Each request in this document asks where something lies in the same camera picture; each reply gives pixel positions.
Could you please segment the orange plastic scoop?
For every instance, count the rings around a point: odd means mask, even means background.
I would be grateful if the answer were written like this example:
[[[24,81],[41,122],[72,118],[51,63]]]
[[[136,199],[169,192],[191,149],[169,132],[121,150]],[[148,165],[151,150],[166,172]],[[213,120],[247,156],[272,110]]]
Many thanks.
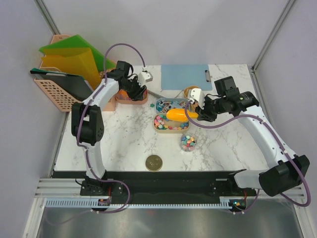
[[[189,118],[191,119],[197,119],[198,114],[195,112],[191,112],[186,109],[171,109],[166,113],[166,118],[172,121],[178,121],[178,122],[187,122],[188,118],[186,116],[186,113],[188,114]]]

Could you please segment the clear plastic jar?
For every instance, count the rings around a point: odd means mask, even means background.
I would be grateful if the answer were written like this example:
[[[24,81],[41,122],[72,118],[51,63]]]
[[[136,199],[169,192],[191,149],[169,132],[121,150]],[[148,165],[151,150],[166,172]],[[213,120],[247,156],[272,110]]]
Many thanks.
[[[184,133],[180,138],[180,148],[185,152],[192,152],[197,144],[197,137],[192,133]]]

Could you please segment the blue tray of lollipops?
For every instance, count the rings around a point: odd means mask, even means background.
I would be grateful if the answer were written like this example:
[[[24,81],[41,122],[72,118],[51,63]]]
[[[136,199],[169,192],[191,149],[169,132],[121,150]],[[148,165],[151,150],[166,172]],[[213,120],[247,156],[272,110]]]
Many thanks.
[[[167,113],[171,109],[183,109],[186,103],[184,98],[159,98],[156,101],[156,112]]]

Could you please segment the beige tray colourful candies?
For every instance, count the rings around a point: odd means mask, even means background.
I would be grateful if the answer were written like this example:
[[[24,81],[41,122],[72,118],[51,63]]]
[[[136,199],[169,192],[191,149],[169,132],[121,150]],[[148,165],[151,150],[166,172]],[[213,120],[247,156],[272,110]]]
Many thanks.
[[[169,120],[166,114],[156,114],[153,119],[153,126],[158,133],[185,133],[189,129],[189,122]]]

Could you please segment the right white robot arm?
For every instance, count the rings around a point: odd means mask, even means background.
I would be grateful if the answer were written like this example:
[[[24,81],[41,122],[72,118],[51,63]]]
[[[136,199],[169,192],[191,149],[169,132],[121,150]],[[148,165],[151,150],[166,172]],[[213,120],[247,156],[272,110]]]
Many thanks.
[[[231,76],[215,81],[215,86],[216,99],[199,88],[189,93],[190,100],[197,103],[197,119],[213,122],[220,114],[233,115],[252,136],[268,166],[268,170],[263,171],[234,172],[227,182],[228,192],[238,195],[245,188],[256,188],[273,197],[303,184],[310,165],[307,156],[296,155],[277,135],[253,93],[240,92]]]

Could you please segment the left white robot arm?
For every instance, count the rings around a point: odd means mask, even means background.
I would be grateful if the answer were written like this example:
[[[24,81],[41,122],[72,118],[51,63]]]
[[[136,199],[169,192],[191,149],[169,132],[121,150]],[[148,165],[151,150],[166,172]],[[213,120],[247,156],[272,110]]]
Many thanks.
[[[132,65],[118,61],[116,68],[105,73],[96,90],[82,103],[74,103],[71,110],[71,133],[85,154],[86,176],[94,179],[92,190],[103,195],[109,184],[105,179],[106,169],[102,162],[101,139],[105,132],[102,110],[120,90],[127,93],[132,101],[142,101],[146,83],[153,76],[146,67],[134,75]]]

